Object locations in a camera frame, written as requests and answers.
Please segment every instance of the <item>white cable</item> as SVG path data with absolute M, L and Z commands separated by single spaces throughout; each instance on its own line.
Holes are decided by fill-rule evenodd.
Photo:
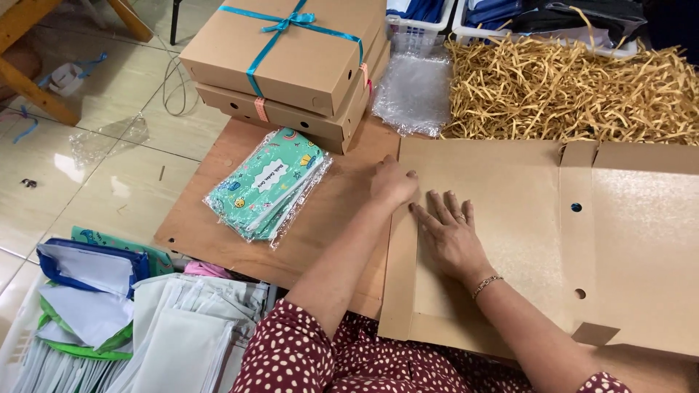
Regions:
M 165 49 L 165 52 L 168 54 L 168 57 L 170 57 L 170 61 L 168 62 L 168 66 L 165 68 L 165 76 L 163 77 L 163 106 L 165 107 L 165 110 L 167 110 L 168 113 L 171 114 L 172 116 L 183 116 L 183 115 L 188 114 L 192 109 L 194 109 L 194 107 L 199 102 L 199 95 L 198 94 L 196 95 L 196 101 L 194 101 L 194 105 L 185 113 L 185 109 L 187 107 L 187 89 L 185 88 L 185 78 L 182 76 L 182 72 L 180 71 L 180 68 L 178 67 L 178 64 L 175 60 L 175 57 L 172 55 L 173 52 L 168 49 L 167 45 L 165 44 L 165 41 L 163 41 L 163 39 L 160 38 L 158 33 L 156 33 L 150 27 L 148 27 L 148 25 L 135 12 L 133 12 L 131 10 L 130 4 L 126 5 L 124 3 L 124 0 L 118 0 L 118 1 L 124 6 L 124 8 L 129 13 L 131 13 L 136 19 L 138 19 L 141 23 L 143 23 L 143 26 L 145 26 L 145 28 L 148 29 L 148 31 L 150 31 L 155 38 L 158 38 L 158 41 L 160 41 L 160 44 L 163 45 L 163 49 Z M 165 97 L 165 83 L 167 82 L 168 75 L 170 73 L 170 64 L 175 64 L 175 71 L 177 71 L 177 73 L 180 75 L 180 84 L 177 87 L 175 87 L 173 89 L 173 91 L 170 92 L 170 94 L 168 94 L 167 97 Z M 177 89 L 180 88 L 180 86 L 182 87 L 182 93 L 183 93 L 182 94 L 182 109 L 180 109 L 180 111 L 176 112 L 176 113 L 171 112 L 170 108 L 168 108 L 168 101 L 170 101 L 170 97 L 173 95 L 174 92 L 177 91 Z

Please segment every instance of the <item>white plastic basket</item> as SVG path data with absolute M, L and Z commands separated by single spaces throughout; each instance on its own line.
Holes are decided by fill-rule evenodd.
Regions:
M 425 36 L 426 38 L 437 38 L 440 31 L 449 25 L 449 14 L 452 13 L 455 0 L 445 0 L 442 5 L 442 19 L 439 23 L 427 23 L 419 20 L 403 19 L 397 15 L 386 15 L 387 33 L 411 33 Z
M 36 275 L 0 347 L 0 393 L 8 393 L 20 374 L 20 368 L 27 356 L 29 344 L 34 337 L 34 331 L 42 313 L 38 288 L 46 281 L 48 278 L 42 273 Z
M 463 17 L 463 8 L 467 7 L 466 3 L 468 0 L 459 0 L 456 4 L 456 14 L 454 15 L 454 22 L 452 23 L 452 31 L 456 34 L 456 42 L 466 45 L 471 40 L 471 38 L 488 38 L 488 37 L 504 37 L 507 33 L 512 30 L 502 29 L 500 31 L 486 30 L 486 29 L 474 29 L 473 27 L 466 27 L 461 24 L 461 18 Z M 520 37 L 519 34 L 512 34 L 513 38 Z M 609 48 L 595 48 L 595 53 L 600 56 L 614 57 L 621 59 L 622 57 L 633 56 L 638 53 L 638 45 L 636 41 L 627 42 L 617 50 Z

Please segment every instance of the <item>cardboard box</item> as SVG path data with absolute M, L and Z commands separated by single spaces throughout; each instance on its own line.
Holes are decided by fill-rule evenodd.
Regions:
M 370 79 L 379 80 L 381 78 L 386 70 L 386 65 L 389 62 L 389 52 L 390 43 L 385 41 L 383 50 L 381 51 L 379 59 L 377 60 L 377 65 L 370 75 Z M 359 126 L 359 120 L 364 114 L 366 105 L 369 102 L 370 92 L 368 88 L 363 88 L 363 83 L 363 77 L 359 76 L 359 78 L 357 78 L 355 81 L 353 95 L 348 97 L 346 100 L 347 102 L 343 103 L 343 106 L 340 107 L 339 113 L 332 118 L 328 119 L 304 110 L 288 108 L 278 103 L 270 103 L 270 105 L 266 105 L 267 116 L 270 120 L 270 123 L 268 124 L 278 124 L 283 127 L 299 130 L 305 137 L 310 139 L 320 148 L 329 152 L 345 154 L 350 145 L 354 132 Z M 201 89 L 201 87 L 202 85 L 197 85 L 199 94 L 206 100 L 207 103 L 211 102 L 211 99 L 213 98 L 211 95 L 211 88 L 206 87 L 204 90 Z M 232 113 L 235 113 L 235 110 L 221 109 L 221 112 L 231 115 Z M 244 122 L 265 127 L 261 125 L 264 124 L 264 122 L 252 116 L 234 117 Z M 301 123 L 306 123 L 308 127 L 303 127 Z
M 287 18 L 297 0 L 226 0 L 223 6 Z M 375 0 L 307 0 L 300 13 L 315 14 L 314 26 L 359 37 L 364 54 L 384 23 L 385 4 Z M 246 71 L 270 42 L 276 23 L 217 10 L 180 54 L 195 82 L 256 95 Z M 263 96 L 332 116 L 359 70 L 357 42 L 294 24 L 279 36 L 254 71 Z
M 580 141 L 561 159 L 560 147 L 404 138 L 399 161 L 423 206 L 431 189 L 473 201 L 493 266 L 576 341 L 699 355 L 699 149 Z M 513 357 L 433 265 L 407 207 L 391 233 L 379 335 Z
M 388 52 L 389 49 L 385 30 L 380 29 L 377 32 L 374 42 L 368 49 L 365 60 L 369 76 L 372 78 L 382 55 L 388 56 L 388 53 L 383 53 L 384 50 Z M 273 124 L 323 136 L 324 138 L 336 139 L 341 142 L 345 138 L 349 138 L 351 131 L 356 128 L 356 122 L 353 126 L 350 119 L 350 108 L 356 107 L 357 100 L 361 100 L 365 90 L 363 83 L 363 73 L 359 72 L 353 77 L 352 85 L 342 105 L 340 105 L 337 113 L 331 117 L 324 117 L 271 100 L 265 101 L 265 114 L 267 114 L 268 121 Z M 255 100 L 257 99 L 255 95 L 234 92 L 233 90 L 202 83 L 197 83 L 196 89 L 208 106 L 218 108 L 221 112 L 233 117 L 248 116 L 259 119 L 257 107 L 255 106 Z

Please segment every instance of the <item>wooden chair leg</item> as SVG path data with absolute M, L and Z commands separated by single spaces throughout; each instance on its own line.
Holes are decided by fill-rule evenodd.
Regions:
M 149 42 L 153 38 L 150 30 L 137 17 L 134 7 L 131 6 L 129 0 L 107 0 L 114 11 L 119 15 L 124 24 L 127 26 L 134 38 L 140 42 Z
M 59 122 L 68 126 L 75 126 L 80 121 L 79 116 L 71 112 L 51 94 L 40 89 L 39 86 L 1 57 L 0 79 L 12 90 L 30 100 L 34 105 L 43 109 L 44 112 L 53 116 Z

